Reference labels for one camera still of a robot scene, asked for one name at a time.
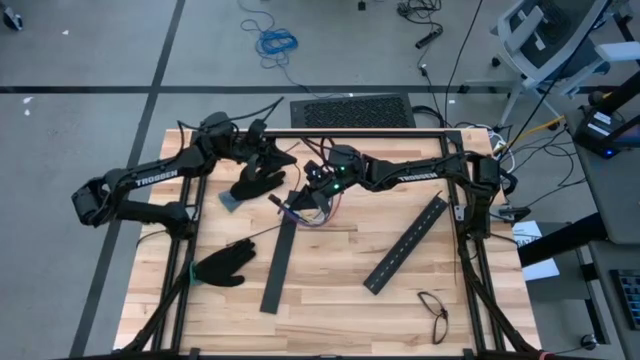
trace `black ruler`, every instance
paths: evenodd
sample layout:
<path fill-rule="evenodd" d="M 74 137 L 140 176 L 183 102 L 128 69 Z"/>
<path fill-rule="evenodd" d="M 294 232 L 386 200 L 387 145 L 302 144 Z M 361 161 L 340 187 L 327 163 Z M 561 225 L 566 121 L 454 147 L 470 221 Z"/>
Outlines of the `black ruler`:
<path fill-rule="evenodd" d="M 429 205 L 413 221 L 413 224 L 409 226 L 409 229 L 402 234 L 396 244 L 385 255 L 384 259 L 380 261 L 367 280 L 364 281 L 364 286 L 369 291 L 374 295 L 378 295 L 440 215 L 447 209 L 447 205 L 447 202 L 438 196 L 431 200 Z"/>

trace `white paper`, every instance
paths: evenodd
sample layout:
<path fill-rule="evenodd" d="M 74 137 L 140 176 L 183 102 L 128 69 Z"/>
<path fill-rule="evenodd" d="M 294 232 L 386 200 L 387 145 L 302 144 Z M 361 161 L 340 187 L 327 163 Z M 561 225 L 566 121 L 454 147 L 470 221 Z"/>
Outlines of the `white paper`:
<path fill-rule="evenodd" d="M 521 247 L 538 240 L 542 237 L 542 233 L 535 221 L 525 221 L 513 226 L 513 236 L 514 240 L 518 243 L 518 247 Z M 522 269 L 522 273 L 524 274 L 525 281 L 560 275 L 560 271 L 553 259 L 547 259 L 537 264 L 529 265 Z"/>

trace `eyeglasses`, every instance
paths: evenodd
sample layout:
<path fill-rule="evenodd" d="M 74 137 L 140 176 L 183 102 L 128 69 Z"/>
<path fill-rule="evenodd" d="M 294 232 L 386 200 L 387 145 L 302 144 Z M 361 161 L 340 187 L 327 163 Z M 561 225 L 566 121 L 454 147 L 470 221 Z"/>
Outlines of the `eyeglasses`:
<path fill-rule="evenodd" d="M 431 302 L 431 305 L 430 305 L 427 299 L 425 298 L 426 296 L 435 300 L 435 302 L 440 306 L 440 311 L 436 312 L 433 310 L 435 307 L 435 304 L 433 300 L 428 299 Z M 434 345 L 439 345 L 444 341 L 444 338 L 447 336 L 447 333 L 449 333 L 449 313 L 447 312 L 447 309 L 444 308 L 442 301 L 440 301 L 440 299 L 438 299 L 435 295 L 427 291 L 420 291 L 418 293 L 418 299 L 420 299 L 424 307 L 427 308 L 427 310 L 429 310 L 429 312 L 436 317 L 436 320 L 433 323 L 433 332 L 431 333 L 431 341 L 433 342 Z M 444 332 L 441 329 L 442 326 L 438 327 L 438 322 L 441 319 L 445 324 Z"/>

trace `blue cable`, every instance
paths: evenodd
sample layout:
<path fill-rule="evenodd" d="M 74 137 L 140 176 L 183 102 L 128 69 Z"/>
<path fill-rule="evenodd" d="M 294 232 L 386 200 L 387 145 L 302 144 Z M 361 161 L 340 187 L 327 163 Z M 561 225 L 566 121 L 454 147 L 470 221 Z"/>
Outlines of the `blue cable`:
<path fill-rule="evenodd" d="M 252 10 L 242 5 L 242 2 L 238 0 L 238 6 L 243 11 L 253 14 L 266 15 L 271 20 L 271 25 L 266 29 L 262 29 L 260 24 L 255 19 L 245 19 L 240 23 L 240 28 L 247 32 L 258 32 L 258 40 L 256 41 L 255 50 L 258 56 L 260 56 L 260 67 L 263 69 L 280 68 L 284 72 L 284 76 L 293 85 L 300 86 L 307 93 L 313 95 L 318 99 L 327 99 L 332 96 L 345 97 L 343 94 L 329 94 L 327 96 L 318 96 L 314 94 L 307 86 L 297 83 L 291 79 L 287 72 L 287 65 L 289 65 L 289 53 L 298 48 L 298 39 L 285 28 L 274 29 L 276 20 L 270 13 L 262 10 Z"/>

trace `table leg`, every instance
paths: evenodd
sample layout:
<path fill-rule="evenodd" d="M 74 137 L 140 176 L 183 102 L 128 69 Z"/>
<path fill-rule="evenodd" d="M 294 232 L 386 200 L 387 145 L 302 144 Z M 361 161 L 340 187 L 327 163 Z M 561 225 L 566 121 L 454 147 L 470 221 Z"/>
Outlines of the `table leg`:
<path fill-rule="evenodd" d="M 518 255 L 525 267 L 607 237 L 600 213 L 594 213 L 518 248 Z"/>

